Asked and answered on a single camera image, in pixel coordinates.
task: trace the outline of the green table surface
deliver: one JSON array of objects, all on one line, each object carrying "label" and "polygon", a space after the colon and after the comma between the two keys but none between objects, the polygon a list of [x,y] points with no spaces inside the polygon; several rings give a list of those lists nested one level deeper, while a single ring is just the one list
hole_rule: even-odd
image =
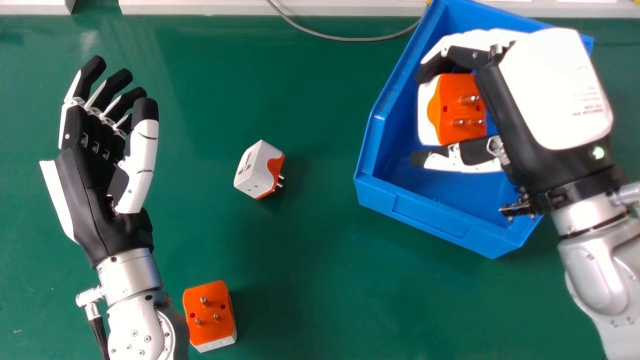
[{"label": "green table surface", "polygon": [[[413,19],[301,21],[366,36]],[[551,22],[596,38],[615,157],[640,179],[640,22]],[[408,39],[331,42],[277,17],[124,17],[112,1],[0,17],[0,359],[99,358],[74,302],[97,276],[38,167],[57,154],[61,100],[94,54],[160,106],[145,207],[166,289],[180,309],[190,286],[222,279],[232,292],[237,343],[193,359],[603,358],[550,219],[492,261],[358,205],[367,118]],[[287,154],[287,182],[256,202],[232,181],[261,138]]]}]

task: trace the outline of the gray cable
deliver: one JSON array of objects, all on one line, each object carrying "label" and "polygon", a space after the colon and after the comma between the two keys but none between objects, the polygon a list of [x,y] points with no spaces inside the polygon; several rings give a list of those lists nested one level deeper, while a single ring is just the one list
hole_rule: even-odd
[{"label": "gray cable", "polygon": [[410,32],[411,30],[415,29],[418,24],[420,24],[420,21],[422,20],[422,18],[424,17],[424,15],[427,13],[427,10],[424,10],[424,13],[422,13],[422,16],[420,16],[420,18],[418,19],[418,21],[416,21],[413,25],[409,26],[408,28],[399,31],[397,33],[394,34],[390,34],[390,35],[385,35],[383,37],[372,37],[372,38],[348,38],[348,37],[336,37],[333,35],[327,35],[327,34],[323,34],[323,33],[319,33],[317,31],[311,30],[309,28],[305,28],[302,25],[297,24],[296,22],[294,22],[293,20],[291,20],[291,18],[289,16],[287,16],[284,12],[282,12],[282,10],[280,10],[276,4],[273,3],[272,0],[265,0],[269,5],[271,5],[271,7],[276,11],[276,13],[278,13],[281,18],[283,18],[286,22],[288,22],[291,26],[293,26],[294,28],[304,31],[307,34],[311,34],[314,35],[316,37],[321,37],[321,38],[325,38],[328,40],[335,40],[335,41],[345,41],[345,42],[374,42],[374,41],[384,41],[384,40],[390,40],[393,38],[397,38],[397,37],[401,37],[404,34]]}]

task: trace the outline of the blue container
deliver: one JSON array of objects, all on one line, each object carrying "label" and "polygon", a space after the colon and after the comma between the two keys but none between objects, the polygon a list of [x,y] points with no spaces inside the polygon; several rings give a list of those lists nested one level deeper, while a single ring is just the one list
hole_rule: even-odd
[{"label": "blue container", "polygon": [[[473,29],[532,32],[551,25],[467,0],[434,0],[374,105],[354,176],[361,205],[490,259],[520,248],[538,225],[507,221],[498,208],[517,200],[503,172],[455,174],[412,168],[417,85],[422,57],[445,35]],[[589,54],[593,39],[583,36]],[[495,134],[488,121],[489,134]]]}]

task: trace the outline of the orange and white plug adapter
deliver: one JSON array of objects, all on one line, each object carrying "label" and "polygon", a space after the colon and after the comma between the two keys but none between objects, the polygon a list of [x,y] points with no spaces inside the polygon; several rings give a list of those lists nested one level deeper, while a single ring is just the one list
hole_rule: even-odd
[{"label": "orange and white plug adapter", "polygon": [[261,199],[282,187],[280,173],[284,153],[264,140],[245,150],[234,179],[234,187],[243,193]]},{"label": "orange and white plug adapter", "polygon": [[188,288],[182,295],[189,340],[199,352],[236,342],[234,310],[227,285],[221,281]]},{"label": "orange and white plug adapter", "polygon": [[441,146],[486,136],[484,101],[473,74],[441,74],[418,89],[418,137]]}]

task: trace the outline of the robotic hand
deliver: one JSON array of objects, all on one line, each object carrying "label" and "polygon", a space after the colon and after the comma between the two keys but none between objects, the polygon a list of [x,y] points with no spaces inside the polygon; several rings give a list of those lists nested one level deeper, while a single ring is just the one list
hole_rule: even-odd
[{"label": "robotic hand", "polygon": [[[452,149],[475,149],[482,154],[476,161],[500,162],[520,194],[500,209],[504,216],[551,216],[567,288],[596,325],[607,357],[640,359],[640,183],[625,185],[613,163],[613,114],[579,34],[559,28],[516,37],[470,33],[439,43],[444,47],[429,52],[416,81],[456,66],[476,71],[498,135]],[[438,150],[412,157],[429,168],[431,156],[469,162]]]},{"label": "robotic hand", "polygon": [[[162,291],[153,228],[142,208],[156,164],[157,104],[142,88],[112,101],[133,80],[126,69],[89,97],[105,69],[94,56],[77,73],[62,106],[60,155],[40,162],[64,233],[82,246],[100,279],[76,303],[86,311],[103,359],[187,359],[186,321]],[[102,299],[108,341],[97,306]]]}]

